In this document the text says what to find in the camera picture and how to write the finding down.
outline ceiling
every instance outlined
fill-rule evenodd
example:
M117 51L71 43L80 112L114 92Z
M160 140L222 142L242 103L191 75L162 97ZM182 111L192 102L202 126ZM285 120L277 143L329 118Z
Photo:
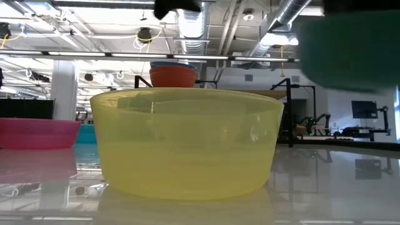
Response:
M265 14L274 11L279 6L279 0L244 0L244 8L253 9L254 19L245 21L242 12L236 12L240 16L239 24L235 32L235 39L229 47L228 54L233 52L245 52L250 50L259 38L259 26ZM209 7L209 19L207 27L208 45L206 54L216 54L223 34L224 15L226 15L231 1L217 0ZM321 3L314 1L308 9L319 9ZM55 7L61 9L63 18L42 17L40 20L31 16L25 16L21 8L15 8L15 2L0 2L0 22L10 24L11 38L15 38L21 32L20 26L26 30L14 41L6 41L3 49L27 49L39 51L91 51L91 52L114 52L114 53L172 53L181 54L180 41L174 40L179 37L176 13L170 12L164 19L159 21L153 16L150 9L109 9L101 7ZM293 22L293 31L298 31L304 20L315 19L314 16L299 16ZM151 44L141 49L135 43L135 35L140 27L151 28L152 36L158 38L152 40ZM283 57L295 57L295 46L284 46ZM271 48L268 51L273 57L281 57L281 50ZM117 86L133 86L134 75L141 75L149 80L148 62L121 62L121 61L95 61L78 60L81 70L80 84L102 85L103 81L87 82L84 80L86 73L105 73L114 75L114 84ZM53 70L52 59L21 59L0 58L0 67L3 68L5 84L35 84L41 81L32 81L26 76L26 69L30 69L51 79ZM48 98L49 87L26 87L42 98ZM107 91L107 89L80 89L78 94L88 98L94 94Z

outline yellow bowl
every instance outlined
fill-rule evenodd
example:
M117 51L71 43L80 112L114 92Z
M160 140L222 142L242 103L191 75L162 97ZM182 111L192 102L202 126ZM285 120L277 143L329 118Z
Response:
M222 199L268 179L283 104L235 91L142 88L91 98L106 181L161 199Z

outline column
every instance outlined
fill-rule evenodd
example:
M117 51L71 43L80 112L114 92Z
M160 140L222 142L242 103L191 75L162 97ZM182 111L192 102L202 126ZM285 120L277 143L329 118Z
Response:
M79 68L74 61L54 60L50 98L54 101L54 118L75 120Z

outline orange bowl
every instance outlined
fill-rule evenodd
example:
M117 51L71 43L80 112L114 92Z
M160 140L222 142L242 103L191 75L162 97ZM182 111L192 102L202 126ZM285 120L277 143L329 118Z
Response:
M182 66L158 66L150 69L151 84L155 88L193 88L196 72Z

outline reflective tabletop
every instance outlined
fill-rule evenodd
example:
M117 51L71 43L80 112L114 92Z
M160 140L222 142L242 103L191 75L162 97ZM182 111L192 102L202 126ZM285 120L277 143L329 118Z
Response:
M400 153L276 148L258 191L215 201L115 191L96 145L0 150L0 224L400 224Z

